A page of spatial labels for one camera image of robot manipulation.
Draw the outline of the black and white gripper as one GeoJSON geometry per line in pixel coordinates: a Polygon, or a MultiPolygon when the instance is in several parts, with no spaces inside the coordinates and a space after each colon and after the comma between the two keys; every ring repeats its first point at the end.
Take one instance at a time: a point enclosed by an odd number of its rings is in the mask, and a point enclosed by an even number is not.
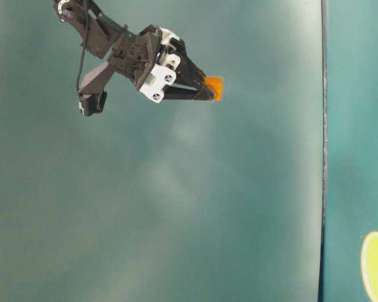
{"type": "Polygon", "coordinates": [[[123,29],[106,62],[108,78],[120,74],[147,99],[212,101],[215,93],[205,74],[187,56],[185,41],[174,32],[148,26],[139,34],[123,29]]]}

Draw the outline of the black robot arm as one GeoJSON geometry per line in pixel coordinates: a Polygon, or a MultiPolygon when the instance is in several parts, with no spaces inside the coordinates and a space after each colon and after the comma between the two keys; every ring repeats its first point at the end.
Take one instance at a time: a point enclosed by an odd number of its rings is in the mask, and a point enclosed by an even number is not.
{"type": "Polygon", "coordinates": [[[107,61],[77,78],[79,109],[84,116],[103,111],[105,87],[117,73],[150,101],[214,101],[221,98],[219,79],[207,77],[189,58],[184,40],[172,31],[149,25],[134,34],[106,16],[94,1],[54,1],[63,23],[80,34],[84,52],[107,61]]]}

